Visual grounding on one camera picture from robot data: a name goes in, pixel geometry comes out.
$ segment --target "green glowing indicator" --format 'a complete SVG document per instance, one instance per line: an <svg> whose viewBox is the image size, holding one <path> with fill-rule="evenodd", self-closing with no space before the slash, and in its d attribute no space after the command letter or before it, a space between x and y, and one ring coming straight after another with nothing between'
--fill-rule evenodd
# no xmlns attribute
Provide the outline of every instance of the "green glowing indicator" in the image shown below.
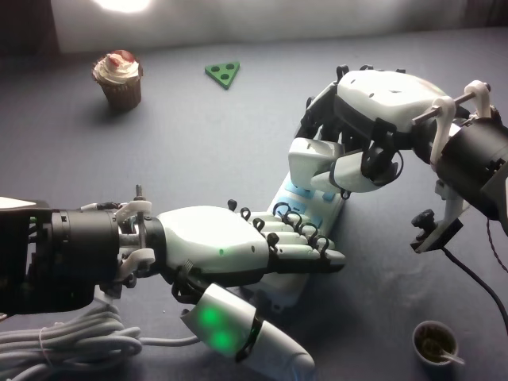
<svg viewBox="0 0 508 381"><path fill-rule="evenodd" d="M216 327L223 322L223 319L220 311L208 307L199 313L199 321L203 327Z"/></svg>
<svg viewBox="0 0 508 381"><path fill-rule="evenodd" d="M210 346L219 352L234 351L233 335L229 331L219 331L210 338Z"/></svg>

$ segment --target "table surface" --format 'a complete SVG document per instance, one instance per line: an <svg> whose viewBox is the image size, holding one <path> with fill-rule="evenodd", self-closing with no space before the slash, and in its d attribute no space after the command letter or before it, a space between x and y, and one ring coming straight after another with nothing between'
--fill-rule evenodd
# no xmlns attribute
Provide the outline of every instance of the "table surface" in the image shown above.
<svg viewBox="0 0 508 381"><path fill-rule="evenodd" d="M230 198L265 210L287 173L287 151L307 97L334 80L338 64L404 67L451 96L481 79L507 115L507 40L508 29L479 29L137 52L143 101L120 116L108 111L90 78L98 55L3 61L0 194L75 208L129 200L141 183L155 214L226 206ZM203 68L230 60L239 60L241 69L225 91ZM332 238L348 258L344 270L314 276L290 313L270 319L309 351L325 381L508 379L508 339L494 302L441 252L416 255L409 246L417 233L411 219L428 208L442 215L444 203L433 192L431 169L412 152L403 155L396 183L354 194L338 218ZM508 275L492 255L486 218L469 210L461 221L448 247L508 305ZM508 262L508 239L498 223L492 233ZM160 277L124 290L117 305L124 323L140 326L144 336L189 335L179 320L184 306ZM16 316L1 329L43 327L80 312ZM424 320L455 331L466 367L420 365L411 333ZM265 378L196 344L145 348L94 379Z"/></svg>

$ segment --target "cupcake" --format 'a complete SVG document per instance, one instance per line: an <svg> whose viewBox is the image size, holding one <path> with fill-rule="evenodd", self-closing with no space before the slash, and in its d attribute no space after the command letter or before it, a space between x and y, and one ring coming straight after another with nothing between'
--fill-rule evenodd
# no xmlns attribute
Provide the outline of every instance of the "cupcake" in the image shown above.
<svg viewBox="0 0 508 381"><path fill-rule="evenodd" d="M143 68L132 53L115 50L95 63L92 76L101 85L110 106L131 110L141 101Z"/></svg>

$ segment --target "white power strip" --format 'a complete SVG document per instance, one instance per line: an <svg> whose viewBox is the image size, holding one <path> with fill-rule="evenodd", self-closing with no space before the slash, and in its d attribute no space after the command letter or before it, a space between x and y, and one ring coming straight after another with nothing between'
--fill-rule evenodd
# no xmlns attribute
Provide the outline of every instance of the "white power strip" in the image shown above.
<svg viewBox="0 0 508 381"><path fill-rule="evenodd" d="M296 187L291 182L289 173L271 201L268 211L272 212L278 202L286 202L291 210L305 214L324 236L329 235L344 205L344 199L340 194ZM277 209L277 213L281 215L284 215L286 211L285 206L280 206ZM282 312L284 308L296 304L308 278L308 274L266 274L258 283L242 288L253 292L254 295L263 295L271 301L271 308L274 312Z"/></svg>

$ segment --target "cup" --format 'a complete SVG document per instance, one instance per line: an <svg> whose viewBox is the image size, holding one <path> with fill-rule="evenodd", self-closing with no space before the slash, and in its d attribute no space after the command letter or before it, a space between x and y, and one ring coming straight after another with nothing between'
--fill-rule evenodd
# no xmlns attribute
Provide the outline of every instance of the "cup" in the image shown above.
<svg viewBox="0 0 508 381"><path fill-rule="evenodd" d="M413 348L420 360L425 364L441 367L451 363L450 360L425 352L423 350L425 339L436 341L446 352L458 356L459 345L455 333L440 321L428 320L418 324L413 331Z"/></svg>

